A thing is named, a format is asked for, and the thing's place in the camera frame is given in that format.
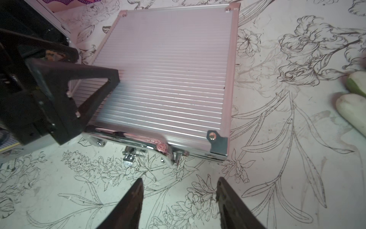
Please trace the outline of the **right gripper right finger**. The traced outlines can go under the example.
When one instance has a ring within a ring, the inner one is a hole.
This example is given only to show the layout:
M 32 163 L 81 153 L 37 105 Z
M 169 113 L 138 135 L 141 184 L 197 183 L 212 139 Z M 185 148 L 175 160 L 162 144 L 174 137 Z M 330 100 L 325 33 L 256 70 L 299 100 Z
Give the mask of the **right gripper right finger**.
M 224 177 L 217 182 L 216 202 L 222 229 L 265 229 Z

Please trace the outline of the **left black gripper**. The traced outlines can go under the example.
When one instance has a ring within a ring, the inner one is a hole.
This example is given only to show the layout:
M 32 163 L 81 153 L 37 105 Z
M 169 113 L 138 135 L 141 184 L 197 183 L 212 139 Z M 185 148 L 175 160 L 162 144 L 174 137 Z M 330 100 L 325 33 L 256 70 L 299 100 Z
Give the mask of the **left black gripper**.
M 63 62 L 26 60 L 19 46 L 59 52 Z M 116 69 L 72 64 L 78 60 L 76 48 L 1 29 L 1 128 L 22 145 L 46 135 L 47 121 L 53 137 L 79 135 L 120 77 Z M 69 81 L 94 78 L 107 81 L 77 106 Z

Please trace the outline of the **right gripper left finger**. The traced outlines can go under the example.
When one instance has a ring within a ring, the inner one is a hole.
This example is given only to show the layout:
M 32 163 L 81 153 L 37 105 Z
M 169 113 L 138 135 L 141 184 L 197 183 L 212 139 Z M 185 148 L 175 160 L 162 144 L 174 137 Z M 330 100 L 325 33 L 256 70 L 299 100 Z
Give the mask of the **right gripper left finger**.
M 138 178 L 97 229 L 138 229 L 144 200 L 144 184 Z

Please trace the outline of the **aluminium poker case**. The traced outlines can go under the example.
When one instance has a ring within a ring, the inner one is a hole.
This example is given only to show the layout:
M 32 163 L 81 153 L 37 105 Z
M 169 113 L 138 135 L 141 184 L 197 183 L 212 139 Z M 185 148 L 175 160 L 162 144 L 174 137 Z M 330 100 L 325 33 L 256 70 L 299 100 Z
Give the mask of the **aluminium poker case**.
M 240 3 L 122 10 L 91 64 L 120 83 L 83 132 L 92 145 L 126 145 L 124 162 L 151 150 L 224 161 L 230 142 Z

